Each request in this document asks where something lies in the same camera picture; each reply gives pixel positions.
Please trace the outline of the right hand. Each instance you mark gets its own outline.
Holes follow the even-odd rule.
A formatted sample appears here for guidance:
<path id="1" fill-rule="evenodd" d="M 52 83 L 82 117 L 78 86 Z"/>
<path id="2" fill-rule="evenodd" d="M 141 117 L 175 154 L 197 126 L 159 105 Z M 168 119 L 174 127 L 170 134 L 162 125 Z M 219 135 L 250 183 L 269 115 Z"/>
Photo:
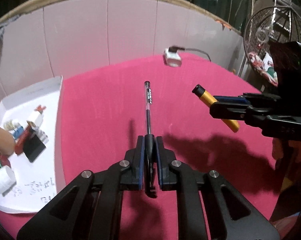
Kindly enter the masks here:
<path id="1" fill-rule="evenodd" d="M 301 166 L 301 141 L 272 140 L 272 157 L 275 159 L 275 170 L 279 171 L 281 166 L 286 166 L 293 160 Z"/>

